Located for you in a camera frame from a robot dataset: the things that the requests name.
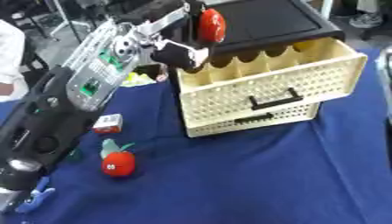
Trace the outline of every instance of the shoe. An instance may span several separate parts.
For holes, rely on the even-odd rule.
[[[350,25],[356,28],[369,29],[381,25],[383,22],[380,13],[365,13],[350,19]]]

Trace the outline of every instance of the screw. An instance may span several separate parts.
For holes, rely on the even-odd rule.
[[[59,99],[57,99],[56,97],[49,97],[49,98],[47,98],[46,101],[47,101],[47,103],[49,103],[49,105],[52,108],[59,106]]]

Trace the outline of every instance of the cream plastic drawer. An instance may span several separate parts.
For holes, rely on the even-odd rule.
[[[322,38],[280,52],[220,56],[199,71],[179,69],[185,126],[203,127],[347,96],[366,60],[341,41]]]
[[[207,126],[186,129],[189,137],[202,137],[236,130],[248,130],[282,123],[295,123],[313,119],[319,109],[319,103],[284,108],[264,115],[239,118],[218,122]]]

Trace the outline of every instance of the person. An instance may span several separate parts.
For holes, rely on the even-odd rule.
[[[22,98],[28,92],[24,76],[19,72],[25,49],[25,34],[0,19],[0,102]]]
[[[382,24],[380,0],[358,0],[357,10],[364,13],[350,19],[353,27],[369,29]]]

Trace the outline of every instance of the black tray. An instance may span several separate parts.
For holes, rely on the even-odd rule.
[[[211,5],[227,21],[227,36],[216,54],[287,46],[298,41],[345,34],[299,0],[240,0]]]

